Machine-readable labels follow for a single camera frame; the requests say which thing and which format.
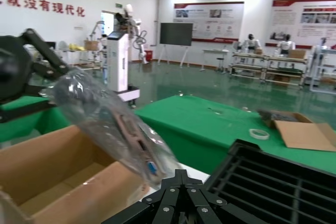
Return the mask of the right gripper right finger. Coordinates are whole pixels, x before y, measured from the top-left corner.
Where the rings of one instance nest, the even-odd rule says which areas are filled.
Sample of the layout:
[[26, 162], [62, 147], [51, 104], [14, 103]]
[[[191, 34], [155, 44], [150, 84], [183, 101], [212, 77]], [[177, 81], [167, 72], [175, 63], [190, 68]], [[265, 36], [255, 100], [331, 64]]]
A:
[[188, 223], [265, 223], [255, 215], [208, 192], [199, 179], [182, 171], [182, 206]]

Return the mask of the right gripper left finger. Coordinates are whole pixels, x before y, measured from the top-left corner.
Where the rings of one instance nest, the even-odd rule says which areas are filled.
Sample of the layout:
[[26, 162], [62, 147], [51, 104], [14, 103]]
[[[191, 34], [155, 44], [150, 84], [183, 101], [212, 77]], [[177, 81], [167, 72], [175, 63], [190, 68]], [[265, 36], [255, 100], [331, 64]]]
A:
[[179, 223], [181, 214], [177, 206], [183, 178], [184, 170], [175, 170], [174, 177], [162, 180], [159, 190], [103, 223]]

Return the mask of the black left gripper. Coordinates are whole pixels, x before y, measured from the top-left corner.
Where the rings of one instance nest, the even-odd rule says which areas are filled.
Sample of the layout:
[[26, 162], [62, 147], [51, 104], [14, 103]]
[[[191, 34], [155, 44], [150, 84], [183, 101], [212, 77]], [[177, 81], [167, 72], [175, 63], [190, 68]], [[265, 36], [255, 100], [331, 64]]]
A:
[[[37, 61], [32, 62], [32, 57], [24, 45], [32, 45], [49, 63], [49, 66]], [[68, 65], [48, 47], [48, 44], [42, 40], [34, 29], [26, 29], [19, 38], [2, 36], [1, 103], [8, 103], [22, 96], [41, 97], [39, 93], [44, 87], [26, 88], [32, 68], [34, 73], [48, 80], [57, 80], [70, 70]], [[43, 100], [10, 110], [1, 109], [1, 123], [54, 107], [56, 107], [54, 102]]]

